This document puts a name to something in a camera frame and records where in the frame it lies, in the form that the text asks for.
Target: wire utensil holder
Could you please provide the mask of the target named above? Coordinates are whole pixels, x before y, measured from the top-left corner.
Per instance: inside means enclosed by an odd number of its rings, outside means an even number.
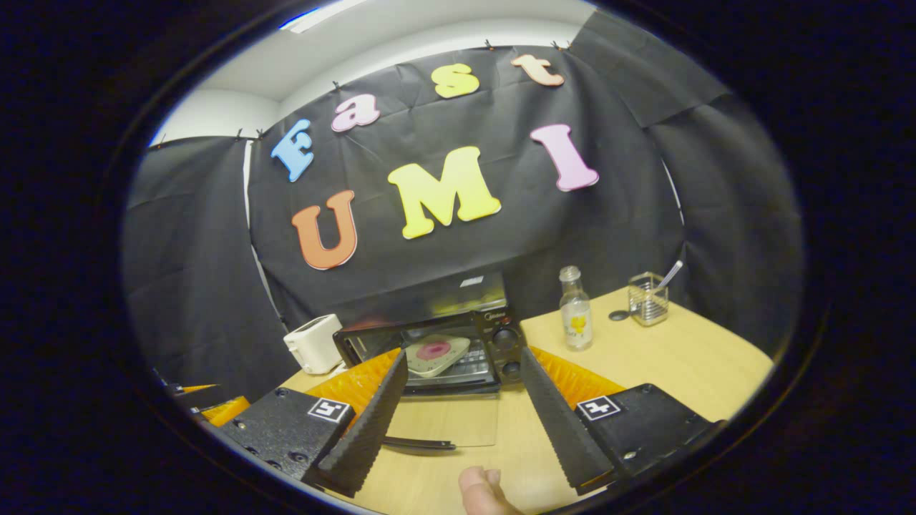
[[[627,285],[630,316],[649,327],[668,318],[668,287],[659,288],[662,276],[646,272],[631,277]]]

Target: black fabric backdrop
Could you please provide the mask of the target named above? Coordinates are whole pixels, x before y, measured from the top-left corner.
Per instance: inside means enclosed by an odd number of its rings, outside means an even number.
[[[511,65],[525,53],[549,60],[565,84],[542,86]],[[430,75],[455,62],[472,68],[480,88],[443,99]],[[334,108],[360,93],[376,97],[381,117],[333,132]],[[301,118],[311,121],[314,161],[290,183],[270,152]],[[557,190],[547,151],[529,136],[550,124],[572,128],[573,144],[601,176],[596,185]],[[565,265],[577,265],[598,296],[645,270],[664,274],[678,258],[684,269],[671,299],[771,356],[800,310],[802,221],[765,130],[687,56],[601,13],[564,51],[448,52],[302,106],[252,144],[250,233],[244,145],[220,137],[169,143],[149,152],[133,188],[125,286],[150,364],[169,380],[219,382],[257,399],[295,372],[251,245],[290,328],[362,298],[494,269],[518,315],[530,317],[556,309]],[[455,217],[448,227],[436,221],[430,234],[405,239],[398,188],[387,175],[419,163],[438,179],[445,156],[465,146],[480,148],[501,211],[471,222]],[[355,192],[356,251],[340,267],[311,268],[291,219],[320,206],[322,243],[336,246],[325,202],[346,189]]]
[[[245,141],[197,137],[150,150],[123,227],[123,278],[151,367],[254,401],[298,365],[257,274],[245,223]]]

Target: foam letter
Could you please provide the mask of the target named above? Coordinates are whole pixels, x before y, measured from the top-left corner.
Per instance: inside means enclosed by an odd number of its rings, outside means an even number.
[[[502,204],[490,195],[480,167],[477,166],[479,156],[480,149],[477,147],[456,148],[449,152],[445,156],[440,181],[436,181],[416,163],[402,166],[388,174],[388,182],[398,186],[401,203],[404,204],[407,224],[401,234],[405,238],[427,235],[435,226],[423,214],[421,204],[442,225],[451,225],[456,193],[461,203],[458,218],[465,222],[499,211]]]
[[[311,148],[311,138],[305,134],[305,129],[309,128],[309,120],[301,119],[296,122],[289,132],[280,139],[274,150],[270,152],[271,158],[280,158],[283,164],[289,170],[289,182],[295,182],[302,175],[302,172],[311,164],[315,158],[311,152],[302,154],[303,148]]]
[[[432,71],[432,81],[438,84],[436,93],[442,98],[452,98],[473,93],[480,87],[480,81],[471,74],[471,67],[458,63],[440,66]]]
[[[343,190],[328,199],[328,208],[334,211],[337,231],[341,234],[340,243],[331,249],[324,248],[322,237],[318,234],[318,213],[322,208],[313,205],[292,217],[292,224],[299,229],[302,257],[310,267],[318,270],[339,267],[353,256],[356,251],[356,224],[353,221],[353,210],[350,208],[353,198],[352,190]]]
[[[551,63],[546,59],[537,59],[531,54],[516,57],[512,60],[515,66],[521,66],[521,69],[528,74],[532,81],[545,86],[559,86],[563,83],[562,75],[551,75],[545,70]]]
[[[570,127],[565,124],[543,126],[531,131],[531,138],[539,141],[553,159],[560,178],[557,189],[570,192],[598,182],[598,172],[585,166],[582,156],[570,140]]]
[[[376,97],[372,94],[360,94],[334,109],[340,113],[331,122],[334,132],[345,132],[354,126],[367,126],[375,122],[382,112],[376,109]]]

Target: blue letter e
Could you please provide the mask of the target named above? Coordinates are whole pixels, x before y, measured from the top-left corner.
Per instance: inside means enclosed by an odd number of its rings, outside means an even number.
[[[302,172],[311,164],[315,158],[311,152],[303,154],[302,148],[311,147],[311,138],[305,134],[305,129],[309,128],[309,120],[305,118],[296,122],[289,132],[277,143],[273,152],[270,152],[271,158],[280,158],[283,164],[289,170],[289,182],[295,182],[302,175]]]

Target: yellow letter m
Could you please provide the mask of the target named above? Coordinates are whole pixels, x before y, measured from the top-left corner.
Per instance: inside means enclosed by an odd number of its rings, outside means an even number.
[[[416,163],[388,174],[388,182],[398,186],[404,204],[404,218],[407,219],[401,231],[404,237],[412,239],[432,232],[435,223],[423,213],[421,204],[442,225],[451,225],[456,194],[461,203],[458,218],[465,222],[499,211],[499,200],[490,195],[477,166],[479,156],[477,147],[461,147],[449,152],[439,181]]]

